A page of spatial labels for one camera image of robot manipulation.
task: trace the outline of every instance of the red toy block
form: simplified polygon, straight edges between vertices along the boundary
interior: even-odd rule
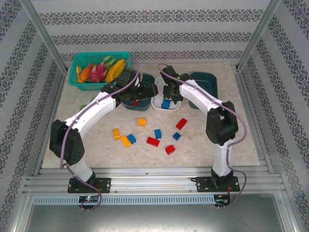
[[[148,144],[150,144],[150,145],[152,145],[152,146],[156,146],[156,147],[158,147],[159,146],[159,140],[157,140],[157,139],[154,139],[154,138],[151,138],[151,137],[148,137],[148,139],[147,139],[147,142],[146,143],[148,143]]]
[[[184,118],[182,120],[179,121],[179,123],[176,125],[176,128],[181,130],[183,128],[183,126],[187,123],[187,120],[185,120]]]
[[[168,146],[167,148],[165,148],[165,151],[168,155],[172,154],[175,151],[175,148],[173,145]]]

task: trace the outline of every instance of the teal bin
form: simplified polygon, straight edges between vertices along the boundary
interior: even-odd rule
[[[77,73],[76,67],[81,67],[83,70],[90,64],[100,64],[103,59],[107,56],[111,56],[111,58],[107,61],[111,61],[112,59],[116,59],[114,64],[120,59],[127,60],[131,55],[128,52],[83,52],[78,53],[74,57],[73,64],[71,67],[70,75],[69,75],[69,84],[71,86],[76,86],[82,91],[90,91],[90,90],[101,90],[103,86],[107,83],[78,83],[77,82]],[[127,67],[131,67],[131,61],[128,61]]]
[[[203,90],[207,91],[213,97],[218,98],[218,85],[215,75],[208,72],[193,72],[190,75]],[[189,105],[193,109],[198,109],[192,102],[189,102]]]
[[[144,85],[145,83],[154,83],[155,78],[150,75],[143,73],[143,79],[140,82],[140,85]],[[149,108],[151,99],[145,99],[137,102],[137,105],[131,105],[130,101],[125,101],[124,102],[124,107],[129,109],[129,110],[136,110],[136,111],[146,111]]]

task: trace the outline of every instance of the patterned wallpaper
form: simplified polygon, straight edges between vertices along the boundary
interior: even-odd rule
[[[305,0],[283,0],[242,70],[301,231],[309,231],[308,15]]]
[[[62,74],[17,0],[0,3],[0,232],[32,175]]]
[[[269,0],[34,0],[65,62],[129,51],[142,63],[236,64]]]

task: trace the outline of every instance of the teal basket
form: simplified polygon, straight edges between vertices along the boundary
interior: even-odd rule
[[[76,67],[81,67],[83,70],[90,64],[100,64],[103,59],[107,56],[111,56],[108,61],[112,59],[116,59],[114,64],[120,59],[127,60],[130,57],[130,53],[128,52],[83,52],[78,53],[74,57],[72,68],[69,75],[69,84],[71,86],[76,86],[82,91],[91,91],[91,90],[101,90],[103,86],[108,83],[78,83],[77,82],[77,73]],[[131,67],[131,61],[128,61],[127,67]]]

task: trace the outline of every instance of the white bowl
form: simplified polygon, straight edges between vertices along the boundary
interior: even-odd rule
[[[158,95],[156,95],[155,97],[151,98],[151,106],[153,107],[154,110],[156,111],[160,111],[160,112],[166,112],[166,113],[173,113],[176,110],[179,109],[180,107],[180,101],[177,102],[177,104],[175,105],[172,101],[170,102],[170,106],[169,109],[162,109],[161,105],[163,102],[163,87],[167,86],[163,80],[163,78],[161,76],[158,76],[155,79],[156,86],[158,87]]]

